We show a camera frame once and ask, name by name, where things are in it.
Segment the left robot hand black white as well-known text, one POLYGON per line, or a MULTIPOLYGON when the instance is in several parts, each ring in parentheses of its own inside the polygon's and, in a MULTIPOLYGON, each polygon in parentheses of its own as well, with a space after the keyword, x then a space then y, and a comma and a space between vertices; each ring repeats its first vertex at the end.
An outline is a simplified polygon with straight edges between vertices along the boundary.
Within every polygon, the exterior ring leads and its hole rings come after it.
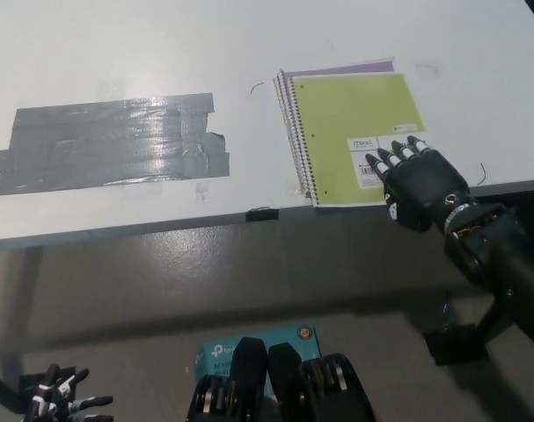
POLYGON ((73 375, 63 376, 58 365, 50 365, 40 382, 32 388, 22 421, 114 421, 112 415, 84 412, 93 407, 111 404, 112 396, 72 397, 77 385, 89 374, 90 370, 84 368, 73 375))

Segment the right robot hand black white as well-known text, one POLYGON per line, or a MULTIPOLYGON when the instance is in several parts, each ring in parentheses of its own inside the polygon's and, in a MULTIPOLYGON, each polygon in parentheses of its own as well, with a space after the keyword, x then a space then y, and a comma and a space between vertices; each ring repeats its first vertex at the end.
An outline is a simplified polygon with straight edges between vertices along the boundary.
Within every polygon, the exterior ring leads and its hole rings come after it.
POLYGON ((389 214, 399 225, 424 232, 436 225, 446 230, 450 215, 475 202, 455 167, 422 139, 409 135, 405 143, 366 154, 366 161, 384 186, 389 214))

